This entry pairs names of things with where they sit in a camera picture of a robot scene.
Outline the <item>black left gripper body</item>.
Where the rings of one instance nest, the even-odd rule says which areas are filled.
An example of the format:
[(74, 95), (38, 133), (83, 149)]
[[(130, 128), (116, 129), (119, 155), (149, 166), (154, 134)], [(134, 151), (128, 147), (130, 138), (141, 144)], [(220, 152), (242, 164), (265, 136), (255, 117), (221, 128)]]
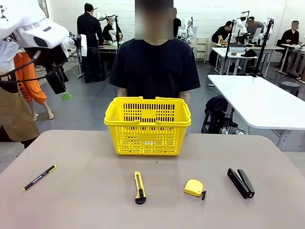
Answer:
[(61, 45), (58, 45), (53, 49), (32, 47), (24, 48), (24, 50), (31, 59), (33, 59), (35, 54), (40, 51), (34, 64), (44, 67), (46, 71), (51, 71), (54, 65), (63, 65), (67, 62), (69, 57), (69, 53), (67, 50), (63, 49)]

